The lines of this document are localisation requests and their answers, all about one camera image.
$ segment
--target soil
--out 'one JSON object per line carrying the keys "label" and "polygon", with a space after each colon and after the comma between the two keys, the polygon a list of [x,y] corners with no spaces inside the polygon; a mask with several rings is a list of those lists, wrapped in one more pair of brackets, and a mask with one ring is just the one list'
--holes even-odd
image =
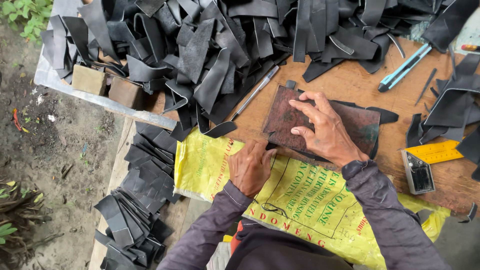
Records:
{"label": "soil", "polygon": [[[65,233],[21,269],[85,270],[100,220],[93,206],[107,192],[123,117],[33,84],[40,50],[0,25],[0,179],[44,193],[42,211],[52,221],[33,228],[34,241]],[[15,108],[25,130],[14,124]]]}

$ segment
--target wooden block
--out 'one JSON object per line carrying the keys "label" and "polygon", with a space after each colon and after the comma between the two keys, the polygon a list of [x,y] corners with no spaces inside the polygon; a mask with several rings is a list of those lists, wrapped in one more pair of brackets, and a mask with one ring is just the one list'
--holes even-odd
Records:
{"label": "wooden block", "polygon": [[103,72],[74,65],[72,87],[87,93],[103,96],[107,85],[107,75]]}
{"label": "wooden block", "polygon": [[142,88],[140,85],[114,77],[112,79],[110,91],[108,92],[108,98],[125,107],[134,109],[140,98],[141,90]]}

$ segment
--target ballpoint pen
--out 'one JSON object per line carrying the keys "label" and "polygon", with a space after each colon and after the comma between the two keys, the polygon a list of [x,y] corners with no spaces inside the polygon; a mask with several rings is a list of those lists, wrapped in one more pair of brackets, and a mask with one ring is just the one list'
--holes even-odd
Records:
{"label": "ballpoint pen", "polygon": [[245,107],[247,107],[248,103],[250,102],[250,100],[252,100],[252,98],[254,98],[258,92],[260,92],[260,90],[262,90],[262,88],[265,87],[265,85],[268,84],[268,82],[270,82],[270,79],[273,77],[273,75],[275,75],[275,73],[278,71],[279,67],[278,66],[275,66],[268,74],[267,76],[265,76],[264,80],[262,81],[262,83],[260,83],[260,85],[257,87],[257,89],[255,89],[255,91],[250,95],[250,97],[243,103],[243,105],[240,107],[240,109],[232,116],[232,119],[230,119],[230,121],[233,121],[244,109]]}

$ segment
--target pile of leather scraps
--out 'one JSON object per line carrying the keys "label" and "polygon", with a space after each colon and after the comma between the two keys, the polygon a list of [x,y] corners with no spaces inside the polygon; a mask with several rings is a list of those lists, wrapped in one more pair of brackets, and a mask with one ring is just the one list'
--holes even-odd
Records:
{"label": "pile of leather scraps", "polygon": [[448,80],[436,79],[437,93],[429,116],[413,115],[407,131],[407,147],[423,145],[438,136],[460,142],[456,147],[465,158],[479,165],[472,178],[480,181],[480,128],[463,138],[465,127],[480,121],[480,107],[474,97],[480,93],[480,75],[475,71],[480,55],[467,54],[455,66]]}
{"label": "pile of leather scraps", "polygon": [[[309,118],[301,111],[291,107],[289,100],[298,100],[302,90],[293,90],[295,82],[288,80],[287,86],[279,86],[274,103],[268,115],[264,133],[269,133],[270,144],[288,147],[310,159],[328,161],[307,149],[304,140],[298,140],[298,136],[291,133],[296,126],[306,126],[312,130],[315,127],[309,122]],[[378,150],[379,125],[398,121],[398,114],[377,107],[360,107],[353,102],[331,100],[330,105],[341,117],[345,130],[353,143],[373,159]]]}
{"label": "pile of leather scraps", "polygon": [[129,77],[149,94],[163,90],[164,112],[179,114],[172,134],[179,141],[196,124],[202,134],[218,137],[236,128],[224,122],[235,105],[289,55],[294,61],[310,55],[307,82],[344,59],[375,72],[390,41],[396,42],[393,35],[432,21],[444,3],[92,0],[78,8],[81,17],[51,17],[53,29],[42,33],[43,54],[69,83],[72,67],[81,64]]}
{"label": "pile of leather scraps", "polygon": [[137,122],[137,134],[125,156],[129,172],[95,206],[108,224],[106,235],[95,234],[108,248],[102,270],[147,269],[163,257],[162,243],[172,230],[159,219],[159,209],[180,197],[173,194],[176,147],[177,141],[166,130]]}

